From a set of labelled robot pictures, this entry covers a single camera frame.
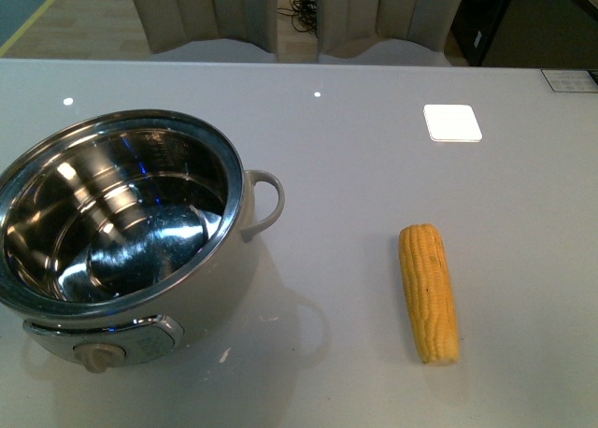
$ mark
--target pot handle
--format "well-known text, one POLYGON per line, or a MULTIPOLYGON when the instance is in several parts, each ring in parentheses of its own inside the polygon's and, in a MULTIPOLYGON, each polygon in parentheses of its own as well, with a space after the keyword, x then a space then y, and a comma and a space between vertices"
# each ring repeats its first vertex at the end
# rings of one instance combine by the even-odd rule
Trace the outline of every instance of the pot handle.
POLYGON ((280 180, 270 173, 258 169, 250 169, 245 173, 249 179, 252 190, 258 182, 266 182, 272 185, 278 194, 278 203, 274 210, 272 210, 272 213, 262 220, 254 222, 252 225, 240 230, 243 241, 249 243, 254 236, 264 231, 277 221, 278 217, 282 213, 282 209, 284 208, 284 190, 282 189, 280 180))

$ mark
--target white countertop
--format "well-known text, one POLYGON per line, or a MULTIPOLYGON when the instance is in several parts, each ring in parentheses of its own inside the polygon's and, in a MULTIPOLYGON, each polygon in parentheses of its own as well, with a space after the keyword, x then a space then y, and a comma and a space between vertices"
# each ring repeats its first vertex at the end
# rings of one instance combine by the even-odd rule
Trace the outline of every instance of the white countertop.
POLYGON ((74 122, 163 108, 287 194, 243 306, 185 350, 93 375, 0 307, 0 426, 598 424, 598 94, 479 68, 3 60, 0 79, 1 169, 74 122), (470 105, 482 141, 433 142, 426 104, 470 105), (425 221, 455 292, 450 367, 420 363, 400 284, 398 233, 425 221))

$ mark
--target yellow corn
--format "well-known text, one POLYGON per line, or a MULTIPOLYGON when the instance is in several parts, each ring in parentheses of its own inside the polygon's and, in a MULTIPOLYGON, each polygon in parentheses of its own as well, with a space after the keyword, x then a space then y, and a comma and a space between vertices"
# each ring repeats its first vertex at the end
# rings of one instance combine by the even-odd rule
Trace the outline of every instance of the yellow corn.
POLYGON ((399 236, 403 291, 418 354, 426 364, 459 361, 459 332, 445 248, 431 224, 411 225, 399 236))

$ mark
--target label sticker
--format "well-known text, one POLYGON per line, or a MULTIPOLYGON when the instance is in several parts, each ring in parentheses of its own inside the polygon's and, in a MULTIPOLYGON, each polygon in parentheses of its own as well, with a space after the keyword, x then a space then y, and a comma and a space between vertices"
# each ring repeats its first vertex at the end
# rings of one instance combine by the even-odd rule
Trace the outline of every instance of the label sticker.
POLYGON ((598 70, 542 70, 554 92, 598 93, 598 70))
POLYGON ((481 39, 482 39, 482 33, 480 31, 477 31, 476 40, 474 40, 474 48, 477 48, 477 45, 479 45, 479 41, 481 39))

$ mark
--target white coaster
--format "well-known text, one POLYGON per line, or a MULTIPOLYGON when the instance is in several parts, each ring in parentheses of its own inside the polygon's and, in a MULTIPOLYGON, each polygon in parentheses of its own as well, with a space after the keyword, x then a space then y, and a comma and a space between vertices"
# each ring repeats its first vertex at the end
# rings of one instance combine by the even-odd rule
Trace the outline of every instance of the white coaster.
POLYGON ((465 105, 428 104, 423 107, 433 141, 475 142, 482 139, 474 110, 465 105))

